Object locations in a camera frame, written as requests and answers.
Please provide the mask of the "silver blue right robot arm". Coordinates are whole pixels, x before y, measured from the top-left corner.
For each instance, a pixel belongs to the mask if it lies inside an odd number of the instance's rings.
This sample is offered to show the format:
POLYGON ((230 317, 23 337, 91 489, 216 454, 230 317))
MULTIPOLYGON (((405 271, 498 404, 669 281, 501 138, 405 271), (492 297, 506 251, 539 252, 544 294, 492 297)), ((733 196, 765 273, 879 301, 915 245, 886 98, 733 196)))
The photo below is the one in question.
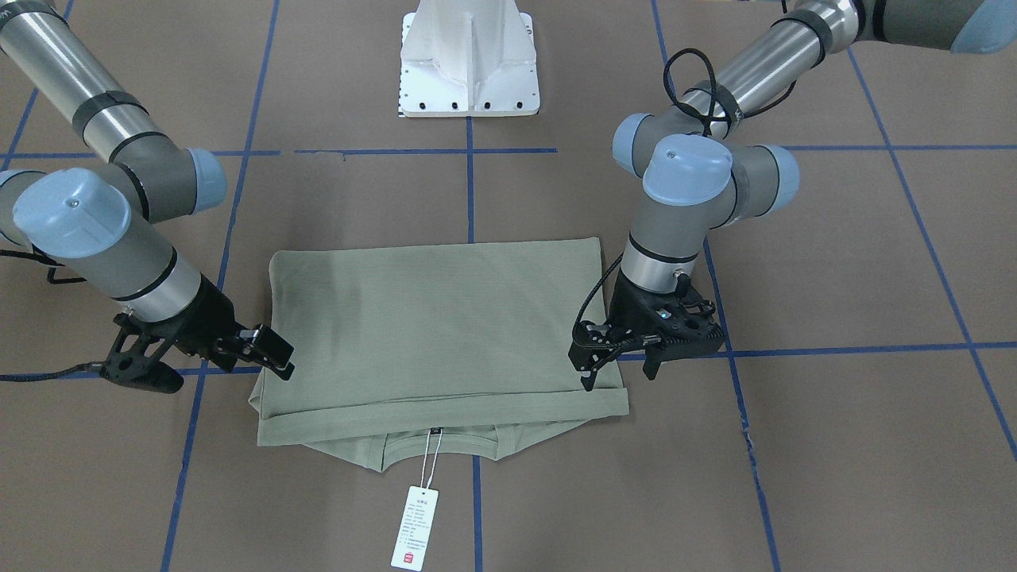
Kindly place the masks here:
POLYGON ((163 358, 178 349, 225 371, 244 361, 289 380, 293 347, 268 326, 237 322, 232 301, 155 228, 224 201, 215 155, 171 141, 50 2, 2 3, 2 51, 104 159, 2 173, 4 254, 72 270, 121 307, 104 361, 76 370, 172 394, 183 378, 163 358))

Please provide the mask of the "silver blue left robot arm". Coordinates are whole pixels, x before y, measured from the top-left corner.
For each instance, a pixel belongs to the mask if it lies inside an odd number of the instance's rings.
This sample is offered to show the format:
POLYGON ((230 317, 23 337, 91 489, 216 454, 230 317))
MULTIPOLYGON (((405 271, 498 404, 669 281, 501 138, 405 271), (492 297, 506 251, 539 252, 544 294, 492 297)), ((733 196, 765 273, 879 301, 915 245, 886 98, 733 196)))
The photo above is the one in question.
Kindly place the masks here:
POLYGON ((738 145, 742 123, 783 102, 803 75, 860 42, 991 54, 1015 40, 1013 1, 795 1, 747 48, 716 68, 700 48, 663 66, 671 109, 632 114, 613 158, 643 194, 606 317, 578 314, 569 359, 587 392, 622 355, 645 354, 654 379, 669 361, 715 354, 727 334, 716 304, 691 283, 710 231, 788 206, 802 173, 788 149, 738 145))

